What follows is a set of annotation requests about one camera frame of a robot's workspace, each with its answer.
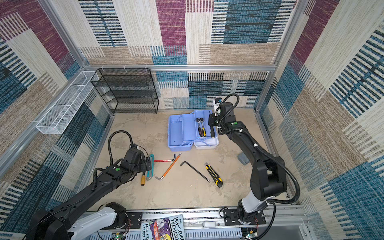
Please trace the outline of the red handled pliers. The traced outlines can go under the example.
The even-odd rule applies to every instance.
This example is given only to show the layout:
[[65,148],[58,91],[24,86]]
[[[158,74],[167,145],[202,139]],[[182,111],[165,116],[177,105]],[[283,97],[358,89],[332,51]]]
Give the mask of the red handled pliers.
[[198,132],[199,132],[199,136],[200,137],[203,137],[203,131],[202,131],[202,128],[201,128],[201,125],[200,125],[200,119],[199,118],[196,118],[196,122],[198,123]]

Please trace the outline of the white and blue toolbox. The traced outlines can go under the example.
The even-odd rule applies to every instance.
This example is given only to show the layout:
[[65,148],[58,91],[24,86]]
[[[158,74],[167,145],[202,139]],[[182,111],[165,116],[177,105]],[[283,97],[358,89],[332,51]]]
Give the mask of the white and blue toolbox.
[[[168,147],[173,152],[190,151],[193,146],[197,150],[215,149],[219,145],[218,134],[211,137],[211,128],[208,125],[211,110],[193,111],[189,114],[172,115],[168,122]],[[200,137],[196,118],[204,119],[206,137]]]

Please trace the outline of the black yellow screwdriver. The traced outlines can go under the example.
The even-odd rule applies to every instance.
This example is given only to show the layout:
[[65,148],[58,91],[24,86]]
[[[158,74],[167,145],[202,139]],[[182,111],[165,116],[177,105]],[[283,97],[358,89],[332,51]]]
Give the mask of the black yellow screwdriver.
[[211,131],[210,131],[210,133],[211,133],[211,137],[212,137],[212,138],[215,138],[215,136],[216,136],[216,135],[215,135],[215,128],[214,128],[213,126],[211,126],[210,128],[211,128]]

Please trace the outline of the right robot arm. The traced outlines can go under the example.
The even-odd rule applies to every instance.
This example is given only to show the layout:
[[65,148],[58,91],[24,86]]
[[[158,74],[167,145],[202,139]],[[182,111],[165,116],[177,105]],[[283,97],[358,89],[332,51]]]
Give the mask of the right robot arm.
[[228,102],[230,96],[214,99],[214,112],[209,116],[209,126],[217,128],[219,135],[226,135],[233,141],[252,165],[251,190],[237,206],[239,222],[249,224],[271,204],[290,205],[297,202],[301,189],[296,177],[286,167],[285,161],[261,147],[246,125],[236,120],[234,109],[240,97],[237,94],[233,96],[236,97],[234,104]]

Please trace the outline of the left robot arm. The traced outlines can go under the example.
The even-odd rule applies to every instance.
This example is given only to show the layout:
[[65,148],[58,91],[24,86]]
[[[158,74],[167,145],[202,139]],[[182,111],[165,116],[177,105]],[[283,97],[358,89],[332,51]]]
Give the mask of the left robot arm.
[[[126,134],[130,139],[129,149],[122,159],[114,162],[111,141],[116,134]],[[46,211],[41,209],[31,218],[25,240],[74,240],[72,225],[96,202],[118,187],[134,180],[138,173],[152,169],[148,152],[133,142],[124,130],[112,133],[108,139],[110,164],[95,168],[93,182],[63,204]]]

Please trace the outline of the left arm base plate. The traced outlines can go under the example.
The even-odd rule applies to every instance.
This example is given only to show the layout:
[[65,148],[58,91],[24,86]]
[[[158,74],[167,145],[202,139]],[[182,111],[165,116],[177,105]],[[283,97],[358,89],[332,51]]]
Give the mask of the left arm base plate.
[[105,227],[102,230],[132,230],[140,229],[142,224],[142,212],[126,212],[125,216],[118,215],[117,220],[112,226]]

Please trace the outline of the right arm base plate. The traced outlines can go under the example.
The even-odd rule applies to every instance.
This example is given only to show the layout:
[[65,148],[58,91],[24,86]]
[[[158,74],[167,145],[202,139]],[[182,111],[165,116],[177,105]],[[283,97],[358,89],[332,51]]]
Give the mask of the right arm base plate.
[[264,212],[240,213],[237,209],[224,208],[220,211],[220,216],[224,218],[226,226],[266,224]]

